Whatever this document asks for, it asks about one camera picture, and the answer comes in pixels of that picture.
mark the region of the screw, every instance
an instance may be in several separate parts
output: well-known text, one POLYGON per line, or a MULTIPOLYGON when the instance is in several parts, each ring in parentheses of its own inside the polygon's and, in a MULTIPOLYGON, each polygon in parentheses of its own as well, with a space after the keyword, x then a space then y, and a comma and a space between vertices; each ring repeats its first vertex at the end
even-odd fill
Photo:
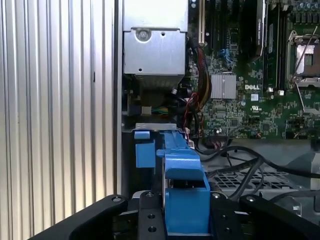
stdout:
POLYGON ((153 194, 152 192, 148 192, 148 193, 146 194, 146 196, 147 196, 147 197, 153 197, 154 194, 153 194))
POLYGON ((142 38, 142 39, 145 39, 145 38, 147 38, 147 32, 146 31, 141 31, 140 32, 140 38, 142 38))
POLYGON ((255 199, 252 197, 252 196, 247 196, 246 199, 249 201, 249 202, 254 202, 255 199))
POLYGON ((116 203, 116 202, 120 202, 121 199, 122 199, 122 197, 116 196, 116 197, 112 198, 112 201, 116 203))
POLYGON ((212 193, 212 196, 214 196, 215 199, 220 198, 220 194, 216 192, 212 193))

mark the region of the white label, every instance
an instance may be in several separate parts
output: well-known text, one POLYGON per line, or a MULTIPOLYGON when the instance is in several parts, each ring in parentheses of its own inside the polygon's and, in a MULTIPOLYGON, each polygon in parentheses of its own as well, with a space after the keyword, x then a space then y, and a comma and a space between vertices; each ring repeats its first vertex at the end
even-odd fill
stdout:
POLYGON ((269 44, 268 44, 268 53, 274 51, 274 24, 271 23, 269 26, 269 44))
POLYGON ((259 101, 259 94, 251 94, 251 102, 259 101))
POLYGON ((258 85, 244 85, 245 90, 260 90, 260 87, 258 85))
POLYGON ((262 109, 259 106, 251 106, 251 110, 252 111, 261 111, 262 109))

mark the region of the blue plastic clip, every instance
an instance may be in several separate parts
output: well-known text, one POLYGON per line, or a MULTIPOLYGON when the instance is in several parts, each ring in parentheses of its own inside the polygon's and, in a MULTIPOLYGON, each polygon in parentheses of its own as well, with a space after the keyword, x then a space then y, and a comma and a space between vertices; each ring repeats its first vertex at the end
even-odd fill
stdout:
POLYGON ((165 224, 168 233, 206 234, 209 231, 210 186, 198 154, 177 131, 163 133, 164 177, 197 182, 196 187, 165 190, 165 224))
POLYGON ((151 139, 150 131, 135 131, 135 166, 154 168, 156 166, 156 143, 151 139))

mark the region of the dell logo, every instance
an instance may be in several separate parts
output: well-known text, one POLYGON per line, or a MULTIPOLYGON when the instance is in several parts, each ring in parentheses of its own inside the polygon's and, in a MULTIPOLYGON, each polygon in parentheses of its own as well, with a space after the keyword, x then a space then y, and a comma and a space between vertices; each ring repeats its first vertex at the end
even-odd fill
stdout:
POLYGON ((258 85, 244 85, 245 90, 260 90, 260 87, 258 85))

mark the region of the metal chassis wall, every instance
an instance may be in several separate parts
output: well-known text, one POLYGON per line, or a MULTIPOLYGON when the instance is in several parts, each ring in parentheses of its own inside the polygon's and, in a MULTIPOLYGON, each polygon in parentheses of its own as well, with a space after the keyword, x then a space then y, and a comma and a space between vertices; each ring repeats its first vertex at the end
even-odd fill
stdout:
POLYGON ((114 16, 114 0, 0 0, 0 240, 115 192, 114 16))

